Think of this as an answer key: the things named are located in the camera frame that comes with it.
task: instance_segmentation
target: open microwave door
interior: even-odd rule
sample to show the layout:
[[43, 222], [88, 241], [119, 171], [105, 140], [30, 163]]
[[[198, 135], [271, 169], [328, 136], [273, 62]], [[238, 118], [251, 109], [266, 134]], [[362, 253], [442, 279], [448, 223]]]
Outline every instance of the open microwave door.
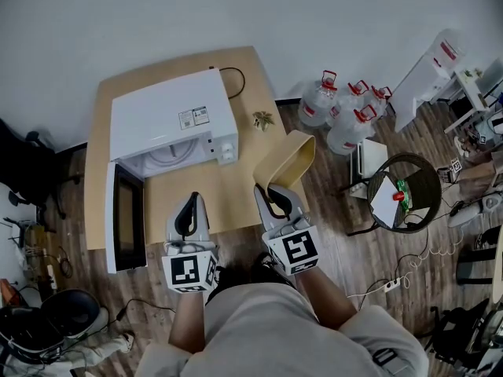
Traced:
[[107, 171], [105, 249], [108, 273], [147, 266], [143, 180], [114, 162]]

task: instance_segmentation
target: microwave label sticker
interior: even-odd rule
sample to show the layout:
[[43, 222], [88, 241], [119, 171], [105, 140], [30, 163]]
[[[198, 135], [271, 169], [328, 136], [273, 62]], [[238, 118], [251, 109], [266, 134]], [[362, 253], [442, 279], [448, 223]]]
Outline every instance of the microwave label sticker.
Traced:
[[210, 118], [207, 116], [206, 106], [201, 106], [200, 108], [193, 109], [193, 113], [196, 126], [210, 122]]
[[180, 128], [182, 130], [210, 122], [206, 106], [178, 113], [178, 118], [180, 119]]

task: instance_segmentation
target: white wall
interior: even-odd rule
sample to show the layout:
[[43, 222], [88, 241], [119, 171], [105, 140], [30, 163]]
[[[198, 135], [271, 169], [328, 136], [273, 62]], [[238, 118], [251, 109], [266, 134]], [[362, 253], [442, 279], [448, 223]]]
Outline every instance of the white wall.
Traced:
[[[18, 233], [14, 233], [9, 228], [9, 223], [3, 218], [11, 218], [14, 221], [35, 220], [35, 207], [33, 205], [18, 205], [13, 206], [8, 199], [9, 188], [6, 185], [0, 184], [0, 278], [6, 278], [10, 283], [17, 282], [17, 288], [21, 289], [28, 282], [24, 278], [23, 270], [18, 260], [16, 253], [17, 247], [11, 237], [18, 237]], [[36, 305], [36, 298], [39, 295], [32, 289], [23, 291], [24, 298], [33, 306]]]
[[483, 64], [503, 41], [502, 0], [0, 0], [0, 117], [57, 148], [87, 139], [97, 85], [144, 64], [253, 45], [276, 98], [324, 68], [398, 85], [445, 27]]

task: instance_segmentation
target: small figurine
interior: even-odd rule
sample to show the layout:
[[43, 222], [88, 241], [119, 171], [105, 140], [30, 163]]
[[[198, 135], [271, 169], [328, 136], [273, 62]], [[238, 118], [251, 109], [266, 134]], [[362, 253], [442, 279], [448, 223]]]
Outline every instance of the small figurine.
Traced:
[[253, 125], [258, 130], [267, 131], [269, 125], [274, 124], [273, 115], [271, 113], [265, 111], [255, 112], [253, 117], [255, 118]]

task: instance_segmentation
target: wooden table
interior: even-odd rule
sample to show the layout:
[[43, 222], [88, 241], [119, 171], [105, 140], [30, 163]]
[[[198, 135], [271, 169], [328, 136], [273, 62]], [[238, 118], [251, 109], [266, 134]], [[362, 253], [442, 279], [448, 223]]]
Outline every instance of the wooden table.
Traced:
[[[246, 77], [243, 93], [230, 101], [239, 132], [239, 160], [220, 167], [216, 161], [159, 174], [145, 181], [145, 239], [159, 243], [166, 239], [166, 220], [175, 206], [192, 191], [204, 197], [210, 232], [224, 232], [260, 224], [255, 204], [252, 172], [256, 164], [286, 135], [263, 66], [251, 46], [216, 50], [166, 60], [138, 68], [100, 83], [94, 105], [94, 119], [86, 154], [84, 215], [89, 250], [105, 248], [105, 179], [110, 155], [112, 100], [152, 84], [197, 71], [236, 67]], [[236, 93], [242, 79], [237, 71], [224, 71], [227, 93]], [[273, 115], [274, 126], [267, 132], [253, 126], [253, 112]], [[293, 188], [307, 207], [299, 182]]]

